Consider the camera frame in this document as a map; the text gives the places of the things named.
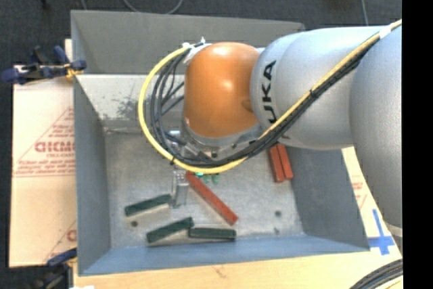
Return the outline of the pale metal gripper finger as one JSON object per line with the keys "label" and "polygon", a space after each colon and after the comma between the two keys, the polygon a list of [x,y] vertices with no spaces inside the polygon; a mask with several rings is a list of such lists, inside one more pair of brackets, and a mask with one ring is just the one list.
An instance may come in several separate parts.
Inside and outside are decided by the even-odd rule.
{"label": "pale metal gripper finger", "polygon": [[178,183],[179,183],[179,173],[178,170],[173,171],[173,184],[172,184],[172,207],[176,208],[178,206]]}
{"label": "pale metal gripper finger", "polygon": [[179,175],[179,206],[186,204],[188,189],[189,182],[185,176],[185,173],[181,173]]}

